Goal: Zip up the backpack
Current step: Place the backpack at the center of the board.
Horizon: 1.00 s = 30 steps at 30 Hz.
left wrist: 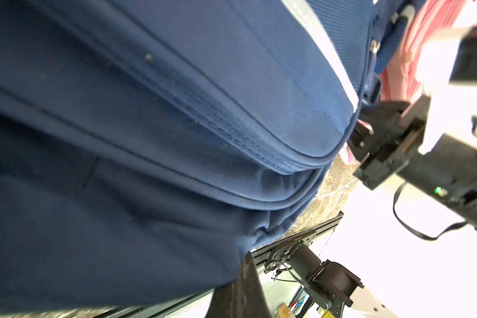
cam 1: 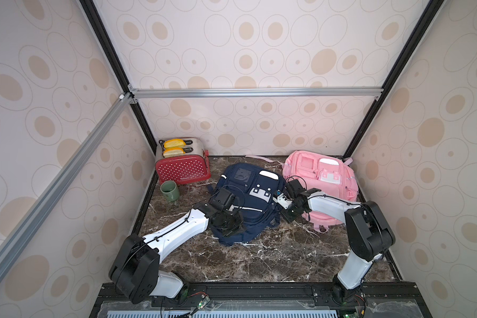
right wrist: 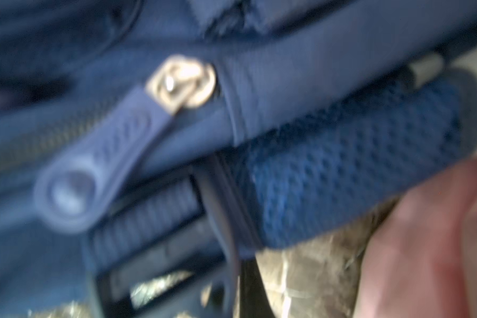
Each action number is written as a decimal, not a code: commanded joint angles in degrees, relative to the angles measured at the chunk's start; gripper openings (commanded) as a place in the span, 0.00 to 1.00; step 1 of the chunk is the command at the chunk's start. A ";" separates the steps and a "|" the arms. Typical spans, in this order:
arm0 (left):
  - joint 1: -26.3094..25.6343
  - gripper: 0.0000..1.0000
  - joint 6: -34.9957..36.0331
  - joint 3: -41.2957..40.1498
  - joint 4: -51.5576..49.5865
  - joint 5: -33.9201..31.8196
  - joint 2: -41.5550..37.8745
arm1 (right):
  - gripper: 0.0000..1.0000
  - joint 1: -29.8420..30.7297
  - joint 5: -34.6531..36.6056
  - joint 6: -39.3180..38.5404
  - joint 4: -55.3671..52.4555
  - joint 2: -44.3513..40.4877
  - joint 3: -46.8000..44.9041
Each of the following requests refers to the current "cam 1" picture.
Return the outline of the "pink backpack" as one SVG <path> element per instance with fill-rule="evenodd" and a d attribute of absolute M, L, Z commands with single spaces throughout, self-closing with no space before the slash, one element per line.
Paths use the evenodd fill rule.
<path fill-rule="evenodd" d="M 352 158 L 344 160 L 309 151 L 295 151 L 285 160 L 282 175 L 295 177 L 307 188 L 317 188 L 329 196 L 356 201 L 359 187 L 350 167 Z"/>

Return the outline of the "navy blue backpack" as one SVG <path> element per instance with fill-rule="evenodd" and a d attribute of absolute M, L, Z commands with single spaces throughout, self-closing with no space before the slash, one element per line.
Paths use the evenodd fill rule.
<path fill-rule="evenodd" d="M 282 206 L 274 198 L 285 189 L 286 181 L 278 173 L 248 163 L 228 166 L 221 174 L 215 191 L 226 189 L 236 195 L 233 210 L 242 217 L 243 231 L 226 237 L 222 231 L 213 228 L 219 242 L 232 246 L 236 242 L 250 242 L 263 230 L 280 224 Z"/>

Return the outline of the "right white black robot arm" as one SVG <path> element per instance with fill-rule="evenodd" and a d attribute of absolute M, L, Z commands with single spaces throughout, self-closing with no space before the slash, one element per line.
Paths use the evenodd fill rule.
<path fill-rule="evenodd" d="M 350 253 L 333 278 L 333 301 L 343 305 L 360 291 L 363 279 L 373 262 L 396 242 L 396 237 L 379 205 L 374 201 L 352 202 L 332 197 L 316 188 L 279 193 L 274 202 L 282 207 L 281 215 L 289 223 L 305 212 L 322 212 L 346 226 Z"/>

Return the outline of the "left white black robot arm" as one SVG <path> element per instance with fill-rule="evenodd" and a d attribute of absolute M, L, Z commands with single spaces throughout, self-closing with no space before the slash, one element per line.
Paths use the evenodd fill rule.
<path fill-rule="evenodd" d="M 186 298 L 187 286 L 179 275 L 160 270 L 163 260 L 179 246 L 209 228 L 229 237 L 245 230 L 241 207 L 232 203 L 196 204 L 179 220 L 140 237 L 129 235 L 121 245 L 109 278 L 133 304 L 149 297 Z"/>

